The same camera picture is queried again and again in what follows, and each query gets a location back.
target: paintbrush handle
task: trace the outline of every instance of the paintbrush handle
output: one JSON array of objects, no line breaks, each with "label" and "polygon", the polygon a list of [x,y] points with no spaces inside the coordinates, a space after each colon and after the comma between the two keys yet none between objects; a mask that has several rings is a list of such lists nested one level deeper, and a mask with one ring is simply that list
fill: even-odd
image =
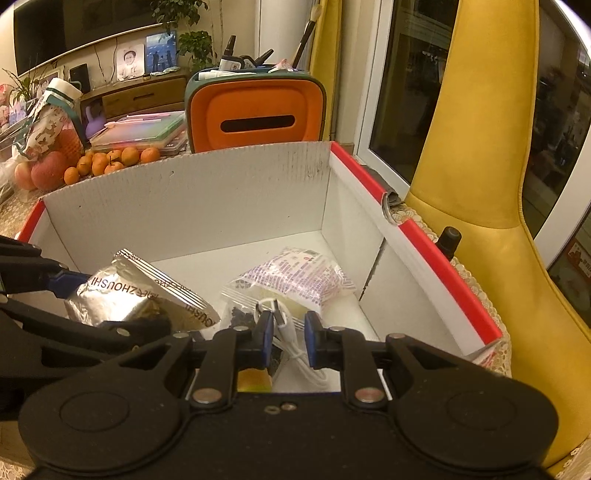
[{"label": "paintbrush handle", "polygon": [[304,49],[306,48],[308,40],[310,40],[310,37],[312,36],[312,32],[314,31],[315,26],[316,22],[313,21],[309,21],[306,25],[306,30],[304,32],[304,36],[301,38],[300,46],[298,47],[294,55],[293,61],[291,62],[291,65],[294,68],[296,68],[298,63],[300,62],[301,56],[304,54]]}]

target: gold snack wrapper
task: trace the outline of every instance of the gold snack wrapper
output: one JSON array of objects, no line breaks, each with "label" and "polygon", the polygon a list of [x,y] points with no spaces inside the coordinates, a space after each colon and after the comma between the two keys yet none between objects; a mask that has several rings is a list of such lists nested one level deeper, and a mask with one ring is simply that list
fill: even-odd
[{"label": "gold snack wrapper", "polygon": [[66,300],[71,320],[91,326],[102,322],[146,321],[165,316],[173,332],[197,332],[219,323],[220,316],[199,295],[123,249]]}]

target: metal screw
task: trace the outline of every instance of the metal screw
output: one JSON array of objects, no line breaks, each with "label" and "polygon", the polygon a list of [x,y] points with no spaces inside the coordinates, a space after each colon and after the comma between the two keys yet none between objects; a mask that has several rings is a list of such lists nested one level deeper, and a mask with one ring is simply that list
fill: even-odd
[{"label": "metal screw", "polygon": [[215,388],[200,388],[193,392],[193,400],[204,405],[219,402],[221,399],[222,392]]},{"label": "metal screw", "polygon": [[355,398],[363,403],[377,403],[382,401],[384,397],[384,392],[375,387],[360,388],[355,392]]},{"label": "metal screw", "polygon": [[275,405],[267,405],[263,411],[269,415],[279,415],[281,413],[281,409]]},{"label": "metal screw", "polygon": [[281,409],[285,411],[294,411],[297,410],[297,405],[295,403],[287,401],[281,404]]}]

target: blue family photo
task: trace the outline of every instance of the blue family photo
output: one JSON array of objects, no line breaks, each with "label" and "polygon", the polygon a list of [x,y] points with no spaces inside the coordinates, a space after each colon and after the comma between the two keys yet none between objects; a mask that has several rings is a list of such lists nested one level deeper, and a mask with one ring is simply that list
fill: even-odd
[{"label": "blue family photo", "polygon": [[172,31],[150,35],[146,38],[146,70],[163,72],[177,65],[177,33]]}]

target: box with red trim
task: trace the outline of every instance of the box with red trim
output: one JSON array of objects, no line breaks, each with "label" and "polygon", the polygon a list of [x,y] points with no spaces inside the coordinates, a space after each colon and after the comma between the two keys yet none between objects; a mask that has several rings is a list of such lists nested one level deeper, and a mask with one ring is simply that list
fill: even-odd
[{"label": "box with red trim", "polygon": [[[388,222],[384,194],[337,144],[256,145],[169,158],[50,193],[20,239],[89,274],[128,248],[220,313],[228,281],[285,247],[315,250],[357,286],[331,302],[325,326],[368,339],[405,333],[455,355],[482,355],[501,331],[416,223]],[[50,293],[21,298],[66,315]],[[338,375],[335,382],[338,390]]]}]

